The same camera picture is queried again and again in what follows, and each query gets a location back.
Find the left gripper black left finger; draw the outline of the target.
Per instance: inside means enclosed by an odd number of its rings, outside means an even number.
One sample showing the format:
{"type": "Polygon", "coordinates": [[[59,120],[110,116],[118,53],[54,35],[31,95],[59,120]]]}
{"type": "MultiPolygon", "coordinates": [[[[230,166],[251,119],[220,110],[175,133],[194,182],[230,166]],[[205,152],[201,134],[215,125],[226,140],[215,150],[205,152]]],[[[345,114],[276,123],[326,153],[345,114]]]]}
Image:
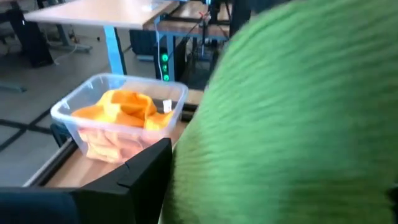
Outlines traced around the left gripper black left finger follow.
{"type": "Polygon", "coordinates": [[[157,223],[171,161],[171,139],[163,138],[115,170],[72,191],[76,222],[157,223]]]}

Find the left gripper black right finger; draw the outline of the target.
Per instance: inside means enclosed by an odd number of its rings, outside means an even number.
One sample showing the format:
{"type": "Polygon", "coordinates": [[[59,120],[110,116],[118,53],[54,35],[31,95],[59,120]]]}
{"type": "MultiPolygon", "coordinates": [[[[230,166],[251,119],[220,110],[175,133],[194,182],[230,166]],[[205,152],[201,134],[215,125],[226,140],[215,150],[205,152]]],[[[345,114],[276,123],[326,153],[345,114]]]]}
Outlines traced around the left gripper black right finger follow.
{"type": "Polygon", "coordinates": [[[398,193],[397,186],[391,188],[388,191],[389,199],[392,202],[392,211],[393,211],[393,214],[395,214],[395,215],[397,215],[397,206],[398,206],[398,204],[397,204],[397,198],[398,198],[397,193],[398,193]]]}

